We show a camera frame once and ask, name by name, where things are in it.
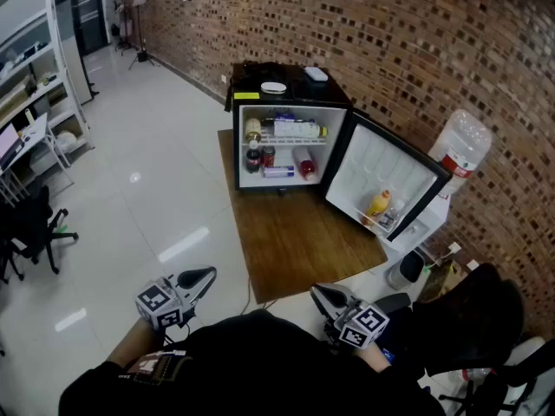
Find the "trash can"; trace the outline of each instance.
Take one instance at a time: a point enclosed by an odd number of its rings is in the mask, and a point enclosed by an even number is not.
[[[418,280],[422,268],[424,258],[413,250],[386,271],[385,280],[392,289],[403,289]]]

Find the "orange bottle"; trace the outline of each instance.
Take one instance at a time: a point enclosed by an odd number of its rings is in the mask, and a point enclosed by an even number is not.
[[[384,190],[381,194],[376,194],[372,199],[372,203],[370,203],[368,210],[366,210],[366,215],[369,218],[375,218],[379,216],[388,209],[390,199],[391,193],[388,190]],[[361,224],[368,226],[370,225],[370,221],[362,216]]]

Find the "power outlet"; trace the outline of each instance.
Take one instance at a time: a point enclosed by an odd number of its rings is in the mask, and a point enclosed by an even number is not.
[[[469,263],[467,263],[467,267],[471,270],[474,271],[476,270],[480,265],[478,264],[478,262],[476,262],[474,259],[472,259]]]
[[[449,250],[451,251],[451,254],[458,253],[460,251],[460,245],[456,242],[453,242],[449,245]]]

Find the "hand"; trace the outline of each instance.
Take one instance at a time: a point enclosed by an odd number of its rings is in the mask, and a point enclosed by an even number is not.
[[[364,350],[355,350],[355,356],[360,357],[377,373],[381,373],[387,367],[391,367],[391,364],[375,342],[370,343],[370,345],[368,345],[368,347]]]

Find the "open fridge door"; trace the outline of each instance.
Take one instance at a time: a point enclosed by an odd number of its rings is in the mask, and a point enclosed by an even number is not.
[[[415,221],[451,179],[440,163],[357,109],[343,125],[340,137],[341,143],[331,156],[333,164],[324,175],[325,197],[389,242]],[[389,206],[399,203],[396,200],[404,205],[389,227],[383,225],[382,215],[366,215],[374,196],[384,190],[391,194]],[[403,233],[399,240],[408,241],[402,247],[410,247],[428,233],[424,228],[413,228],[411,233],[417,235],[406,237],[409,233]]]

